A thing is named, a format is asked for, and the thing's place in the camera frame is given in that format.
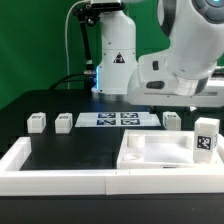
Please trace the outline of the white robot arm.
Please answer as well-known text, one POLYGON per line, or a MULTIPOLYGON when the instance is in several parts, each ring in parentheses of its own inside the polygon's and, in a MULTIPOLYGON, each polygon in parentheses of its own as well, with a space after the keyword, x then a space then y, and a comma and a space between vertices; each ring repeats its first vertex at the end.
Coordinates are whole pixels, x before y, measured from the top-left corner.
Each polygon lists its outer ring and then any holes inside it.
POLYGON ((93 96, 133 105, 224 106, 224 0, 159 0, 157 21, 168 49, 136 57, 136 26, 122 0, 91 0, 100 11, 102 61, 93 96))

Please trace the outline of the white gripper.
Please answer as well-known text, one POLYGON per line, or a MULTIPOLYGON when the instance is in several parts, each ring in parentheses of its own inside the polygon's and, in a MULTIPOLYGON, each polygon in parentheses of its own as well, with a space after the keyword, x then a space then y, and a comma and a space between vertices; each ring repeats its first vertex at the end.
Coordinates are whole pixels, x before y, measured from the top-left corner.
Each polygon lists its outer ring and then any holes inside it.
POLYGON ((127 101, 147 106, 222 107, 224 79, 186 79, 164 71, 135 70, 129 80, 127 101))

